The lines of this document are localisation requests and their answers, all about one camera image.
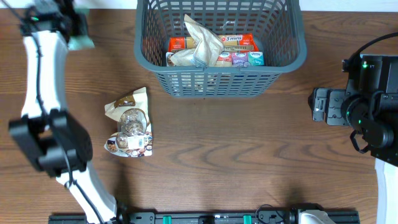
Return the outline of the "white brown snack bag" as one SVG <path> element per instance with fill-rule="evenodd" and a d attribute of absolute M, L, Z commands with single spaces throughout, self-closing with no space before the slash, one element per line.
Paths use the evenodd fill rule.
<path fill-rule="evenodd" d="M 193 58 L 193 50 L 182 50 L 180 52 L 167 52 L 166 66 L 195 66 L 195 60 Z"/>

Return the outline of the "blue tissue multipack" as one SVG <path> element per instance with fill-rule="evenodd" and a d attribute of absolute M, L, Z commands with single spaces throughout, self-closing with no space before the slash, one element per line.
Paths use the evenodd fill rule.
<path fill-rule="evenodd" d="M 253 72 L 257 74 L 264 65 L 264 54 L 262 52 L 222 52 L 216 61 L 215 67 L 254 67 Z"/>

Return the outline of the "brown white coffee bag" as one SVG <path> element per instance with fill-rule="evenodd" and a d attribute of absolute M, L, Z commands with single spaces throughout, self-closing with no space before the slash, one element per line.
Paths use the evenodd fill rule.
<path fill-rule="evenodd" d="M 184 23 L 190 37 L 197 42 L 197 47 L 192 49 L 195 66 L 214 67 L 219 55 L 224 50 L 221 39 L 187 14 L 184 16 Z"/>

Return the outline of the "cookie bag with barcode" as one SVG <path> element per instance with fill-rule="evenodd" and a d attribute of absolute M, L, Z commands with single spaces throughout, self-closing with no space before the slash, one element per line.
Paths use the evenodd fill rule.
<path fill-rule="evenodd" d="M 119 157 L 146 157 L 153 153 L 152 123 L 147 88 L 142 87 L 104 106 L 105 115 L 117 122 L 118 130 L 104 148 Z"/>

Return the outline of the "teal snack packet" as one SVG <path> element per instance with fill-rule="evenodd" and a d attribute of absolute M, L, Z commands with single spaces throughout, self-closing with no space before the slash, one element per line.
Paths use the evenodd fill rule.
<path fill-rule="evenodd" d="M 95 47 L 88 34 L 87 15 L 89 9 L 75 8 L 77 17 L 73 20 L 72 34 L 68 41 L 68 49 L 71 51 L 92 49 Z"/>

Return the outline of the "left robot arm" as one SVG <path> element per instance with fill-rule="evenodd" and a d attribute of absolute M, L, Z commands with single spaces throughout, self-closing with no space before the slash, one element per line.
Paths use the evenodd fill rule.
<path fill-rule="evenodd" d="M 92 163 L 88 131 L 69 113 L 65 63 L 71 50 L 91 48 L 84 12 L 71 0 L 34 1 L 20 20 L 27 54 L 27 91 L 21 117 L 9 134 L 32 167 L 66 188 L 85 212 L 86 223 L 121 223 L 117 200 Z"/>

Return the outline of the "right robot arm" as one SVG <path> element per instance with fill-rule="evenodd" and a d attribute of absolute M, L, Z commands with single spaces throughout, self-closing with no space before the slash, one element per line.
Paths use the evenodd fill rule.
<path fill-rule="evenodd" d="M 393 37 L 378 37 L 342 61 L 346 88 L 315 88 L 308 98 L 314 121 L 351 127 L 354 149 L 375 158 L 377 223 L 397 223 L 397 56 L 363 50 Z"/>

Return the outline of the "orange spaghetti packet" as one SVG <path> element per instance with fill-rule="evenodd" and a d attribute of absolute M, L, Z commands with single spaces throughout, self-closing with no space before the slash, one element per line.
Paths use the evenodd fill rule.
<path fill-rule="evenodd" d="M 258 52 L 259 48 L 252 34 L 219 35 L 225 52 Z M 197 42 L 192 37 L 171 37 L 168 51 L 178 52 L 184 49 L 194 49 Z"/>

